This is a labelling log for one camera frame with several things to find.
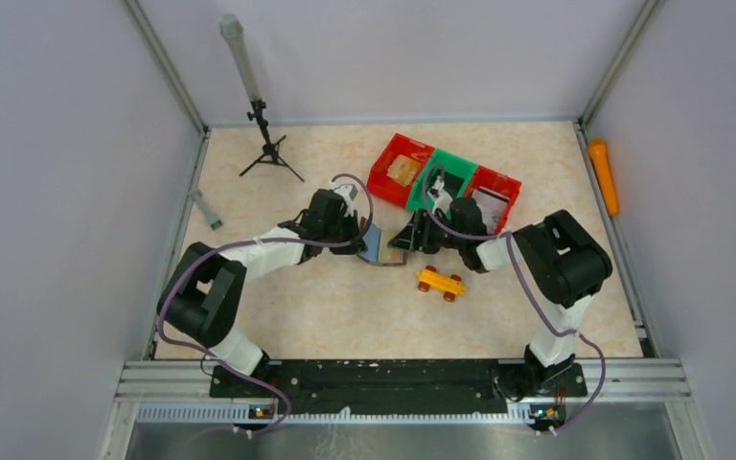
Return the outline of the brown leather card holder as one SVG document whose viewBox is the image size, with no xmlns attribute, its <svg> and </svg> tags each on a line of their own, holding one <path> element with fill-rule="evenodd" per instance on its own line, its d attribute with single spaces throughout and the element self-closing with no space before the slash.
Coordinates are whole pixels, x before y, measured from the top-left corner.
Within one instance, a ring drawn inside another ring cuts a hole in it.
<svg viewBox="0 0 736 460">
<path fill-rule="evenodd" d="M 374 255 L 373 256 L 358 256 L 356 255 L 360 260 L 363 262 L 369 264 L 369 265 L 375 265 L 375 266 L 402 266 L 407 264 L 407 258 L 408 258 L 408 252 L 406 257 L 406 264 L 384 264 L 380 261 L 380 255 L 381 251 L 388 247 L 388 241 L 394 237 L 398 230 L 384 230 L 377 226 L 375 223 L 372 223 L 373 229 L 374 229 Z"/>
</svg>

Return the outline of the gold VIP card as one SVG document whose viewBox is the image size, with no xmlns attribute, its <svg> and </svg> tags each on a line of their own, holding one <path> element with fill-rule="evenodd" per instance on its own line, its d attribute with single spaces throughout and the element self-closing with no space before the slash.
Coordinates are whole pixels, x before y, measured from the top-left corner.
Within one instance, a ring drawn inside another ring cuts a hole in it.
<svg viewBox="0 0 736 460">
<path fill-rule="evenodd" d="M 405 265 L 407 252 L 395 247 L 385 247 L 379 256 L 380 261 L 386 265 Z"/>
</svg>

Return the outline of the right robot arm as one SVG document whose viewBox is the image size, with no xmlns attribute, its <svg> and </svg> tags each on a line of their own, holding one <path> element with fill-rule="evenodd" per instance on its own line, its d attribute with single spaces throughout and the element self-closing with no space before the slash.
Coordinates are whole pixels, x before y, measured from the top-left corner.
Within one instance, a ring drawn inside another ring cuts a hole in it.
<svg viewBox="0 0 736 460">
<path fill-rule="evenodd" d="M 426 254 L 454 249 L 476 273 L 506 265 L 514 270 L 542 323 L 524 352 L 523 380 L 537 395 L 548 395 L 562 383 L 573 364 L 585 311 L 612 273 L 605 249 L 565 209 L 493 235 L 475 199 L 461 197 L 448 212 L 415 211 L 388 244 Z"/>
</svg>

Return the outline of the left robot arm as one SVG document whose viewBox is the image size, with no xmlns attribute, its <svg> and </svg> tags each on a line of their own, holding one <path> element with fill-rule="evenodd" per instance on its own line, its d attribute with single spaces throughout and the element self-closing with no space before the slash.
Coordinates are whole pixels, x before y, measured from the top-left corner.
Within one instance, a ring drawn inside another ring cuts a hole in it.
<svg viewBox="0 0 736 460">
<path fill-rule="evenodd" d="M 187 335 L 232 369 L 233 384 L 246 396 L 265 391 L 266 352 L 235 325 L 246 283 L 277 269 L 303 264 L 329 249 L 336 255 L 365 250 L 351 184 L 317 190 L 307 209 L 269 232 L 217 251 L 189 245 L 157 305 L 163 322 Z"/>
</svg>

